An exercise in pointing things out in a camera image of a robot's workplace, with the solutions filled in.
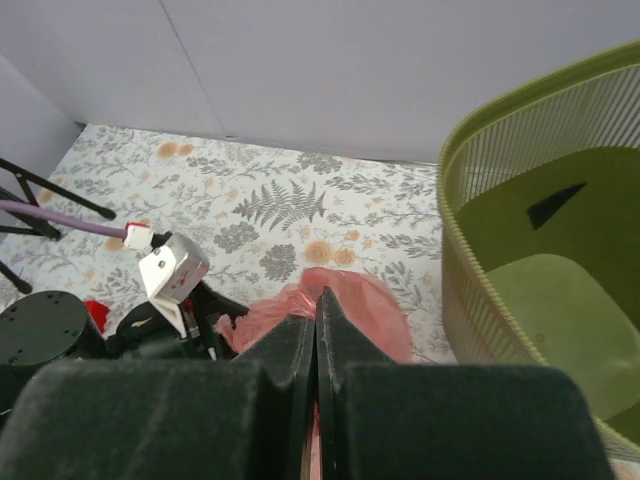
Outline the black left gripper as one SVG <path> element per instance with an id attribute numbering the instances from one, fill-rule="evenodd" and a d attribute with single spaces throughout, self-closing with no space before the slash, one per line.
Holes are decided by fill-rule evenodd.
<path id="1" fill-rule="evenodd" d="M 236 356 L 215 326 L 228 316 L 234 321 L 249 308 L 212 290 L 201 281 L 180 305 L 186 336 L 149 302 L 131 310 L 107 337 L 108 355 L 131 360 L 232 359 Z"/>

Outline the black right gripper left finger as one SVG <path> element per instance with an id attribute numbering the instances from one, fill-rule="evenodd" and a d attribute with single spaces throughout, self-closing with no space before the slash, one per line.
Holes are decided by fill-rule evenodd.
<path id="1" fill-rule="evenodd" d="M 5 479 L 306 479 L 315 325 L 289 317 L 231 361 L 65 361 L 1 436 Z"/>

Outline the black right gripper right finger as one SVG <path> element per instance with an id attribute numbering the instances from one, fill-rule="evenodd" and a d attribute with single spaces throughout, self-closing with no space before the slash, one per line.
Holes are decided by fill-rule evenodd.
<path id="1" fill-rule="evenodd" d="M 524 365 L 393 361 L 325 291 L 316 314 L 326 479 L 610 479 L 575 383 Z"/>

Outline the red torn trash bag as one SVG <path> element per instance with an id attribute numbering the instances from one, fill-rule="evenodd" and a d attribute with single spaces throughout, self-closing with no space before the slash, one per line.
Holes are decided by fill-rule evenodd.
<path id="1" fill-rule="evenodd" d="M 311 268 L 216 332 L 229 371 L 220 479 L 408 479 L 420 471 L 400 396 L 407 318 L 378 280 Z"/>

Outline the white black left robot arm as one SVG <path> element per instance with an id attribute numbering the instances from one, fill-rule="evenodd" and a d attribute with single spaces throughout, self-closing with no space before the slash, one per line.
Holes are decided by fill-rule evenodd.
<path id="1" fill-rule="evenodd" d="M 149 302 L 133 308 L 104 337 L 108 308 L 64 291 L 28 295 L 1 313 L 1 421 L 35 373 L 60 360 L 231 359 L 228 342 L 215 331 L 222 316 L 234 321 L 248 308 L 199 283 L 180 305 L 187 325 L 182 338 Z"/>

